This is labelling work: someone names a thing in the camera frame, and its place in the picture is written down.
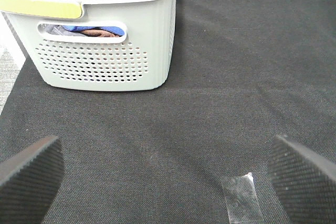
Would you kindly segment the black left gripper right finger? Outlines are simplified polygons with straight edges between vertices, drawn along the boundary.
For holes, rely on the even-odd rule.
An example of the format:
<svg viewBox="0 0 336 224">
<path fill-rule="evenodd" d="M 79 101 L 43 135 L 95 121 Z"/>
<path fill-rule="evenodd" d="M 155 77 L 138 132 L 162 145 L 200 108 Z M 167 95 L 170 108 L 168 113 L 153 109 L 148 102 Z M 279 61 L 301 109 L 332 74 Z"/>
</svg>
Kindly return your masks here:
<svg viewBox="0 0 336 224">
<path fill-rule="evenodd" d="M 268 174 L 293 223 L 335 223 L 335 163 L 287 135 L 276 135 Z"/>
</svg>

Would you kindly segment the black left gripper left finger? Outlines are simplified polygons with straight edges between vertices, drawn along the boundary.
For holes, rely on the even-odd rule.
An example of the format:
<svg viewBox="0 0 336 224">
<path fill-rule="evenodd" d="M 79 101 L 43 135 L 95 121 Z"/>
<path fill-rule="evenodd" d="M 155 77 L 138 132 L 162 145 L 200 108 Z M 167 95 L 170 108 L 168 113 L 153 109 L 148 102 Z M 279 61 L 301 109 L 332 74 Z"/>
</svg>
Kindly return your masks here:
<svg viewBox="0 0 336 224">
<path fill-rule="evenodd" d="M 1 163 L 1 223 L 42 223 L 64 177 L 61 140 L 48 136 Z"/>
</svg>

